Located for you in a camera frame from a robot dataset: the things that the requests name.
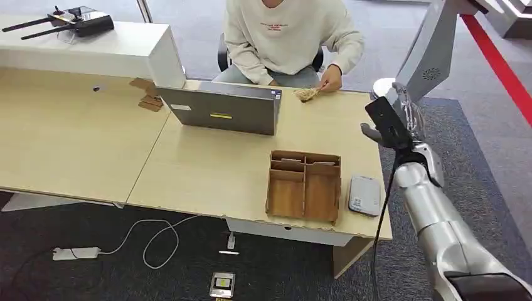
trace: white sweatshirt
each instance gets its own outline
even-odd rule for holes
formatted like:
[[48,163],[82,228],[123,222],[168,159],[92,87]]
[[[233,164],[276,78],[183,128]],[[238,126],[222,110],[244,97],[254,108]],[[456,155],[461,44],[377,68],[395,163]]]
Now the white sweatshirt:
[[321,45],[338,52],[343,74],[362,56],[364,42],[342,0],[227,0],[225,43],[229,57],[249,80],[268,85],[267,69],[296,74],[309,66]]

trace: black cable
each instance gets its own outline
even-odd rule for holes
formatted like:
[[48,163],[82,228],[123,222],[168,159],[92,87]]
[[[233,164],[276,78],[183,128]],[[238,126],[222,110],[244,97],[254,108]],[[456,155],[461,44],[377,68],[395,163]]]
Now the black cable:
[[12,291],[15,291],[15,292],[18,292],[20,295],[22,295],[27,301],[29,301],[29,298],[28,298],[28,295],[26,295],[26,293],[24,293],[18,286],[17,286],[17,278],[18,276],[20,275],[22,269],[27,265],[29,264],[30,262],[32,262],[33,260],[35,260],[36,258],[38,258],[39,256],[45,254],[45,253],[48,253],[48,252],[52,252],[53,251],[53,248],[48,248],[48,249],[45,249],[45,250],[42,250],[42,251],[39,251],[37,253],[33,253],[31,256],[27,257],[25,259],[24,262],[22,262],[22,264],[20,265],[20,267],[15,271],[15,273],[13,274],[13,277],[11,278],[11,281],[9,283],[9,285],[5,286],[2,288],[2,290],[0,291],[0,300],[4,300],[2,298],[2,296],[5,295],[5,291],[6,290],[12,290]]
[[397,169],[398,165],[398,156],[396,154],[395,159],[393,161],[393,167],[391,168],[391,174],[388,178],[388,188],[386,189],[386,197],[384,198],[384,204],[381,211],[381,216],[379,217],[379,224],[377,226],[377,233],[375,234],[375,240],[373,240],[373,255],[371,257],[371,282],[373,284],[373,300],[379,301],[379,290],[377,287],[377,274],[375,271],[375,265],[377,261],[377,242],[379,241],[379,235],[381,233],[381,226],[384,219],[384,214],[386,212],[386,206],[388,205],[388,200],[390,199],[390,193],[391,188],[393,185],[393,177],[395,176],[395,170]]
[[[20,265],[20,267],[13,274],[13,277],[11,278],[11,281],[10,281],[9,285],[6,285],[5,287],[1,287],[1,289],[0,289],[0,300],[7,300],[7,299],[3,298],[7,294],[6,291],[12,291],[12,292],[16,292],[16,293],[20,294],[21,296],[23,296],[26,301],[29,301],[28,295],[20,287],[18,287],[17,279],[20,276],[20,273],[22,272],[23,268],[26,265],[31,264],[31,269],[33,269],[33,263],[34,263],[34,261],[37,258],[39,258],[41,255],[44,255],[46,253],[52,254],[53,250],[54,250],[54,248],[48,248],[48,249],[45,249],[43,251],[39,251],[39,252],[34,253],[31,256],[27,257],[25,259],[25,261]],[[70,250],[70,252],[72,253],[72,256],[74,256],[76,259],[83,259],[83,258],[77,257],[76,254],[74,254],[74,250],[72,248],[69,248],[69,249],[66,249],[66,250]],[[99,262],[100,262],[100,280],[97,283],[95,283],[95,284],[93,284],[91,286],[88,286],[86,288],[80,288],[80,287],[61,287],[61,288],[64,288],[64,289],[67,289],[67,290],[75,290],[77,292],[82,291],[83,293],[89,293],[93,289],[95,289],[96,287],[99,287],[102,284],[103,280],[104,280],[104,263],[101,260]],[[29,280],[30,280],[31,283],[35,283],[31,273],[29,274]]]

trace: office chair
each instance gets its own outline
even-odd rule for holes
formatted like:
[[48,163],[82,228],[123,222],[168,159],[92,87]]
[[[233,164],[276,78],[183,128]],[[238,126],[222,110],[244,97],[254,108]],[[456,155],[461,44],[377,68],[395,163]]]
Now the office chair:
[[[222,33],[220,35],[220,44],[218,45],[218,66],[220,67],[220,71],[224,71],[231,65],[231,59],[228,56],[227,53],[227,45],[225,44],[225,37]],[[323,65],[323,50],[321,47],[318,49],[316,57],[314,57],[314,60],[312,61],[312,67],[313,69],[318,72],[321,66]]]

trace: robotic arm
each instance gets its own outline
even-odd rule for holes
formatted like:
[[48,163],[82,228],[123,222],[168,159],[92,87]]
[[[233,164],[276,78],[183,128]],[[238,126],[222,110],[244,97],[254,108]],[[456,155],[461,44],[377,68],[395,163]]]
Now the robotic arm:
[[406,87],[393,84],[397,112],[380,97],[366,106],[376,130],[362,124],[363,133],[396,151],[394,183],[425,255],[437,301],[532,301],[532,287],[511,273],[476,239],[444,194],[439,156],[423,142],[422,116]]
[[486,0],[434,0],[395,78],[381,78],[373,85],[376,97],[397,99],[393,82],[406,86],[413,102],[449,77],[455,29],[459,14],[486,14],[493,7]]

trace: wooden organizer box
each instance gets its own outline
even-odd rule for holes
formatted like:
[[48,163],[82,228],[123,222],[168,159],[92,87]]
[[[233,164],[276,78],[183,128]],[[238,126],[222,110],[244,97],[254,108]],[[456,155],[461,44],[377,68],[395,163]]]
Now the wooden organizer box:
[[334,223],[340,194],[339,156],[272,152],[267,214]]

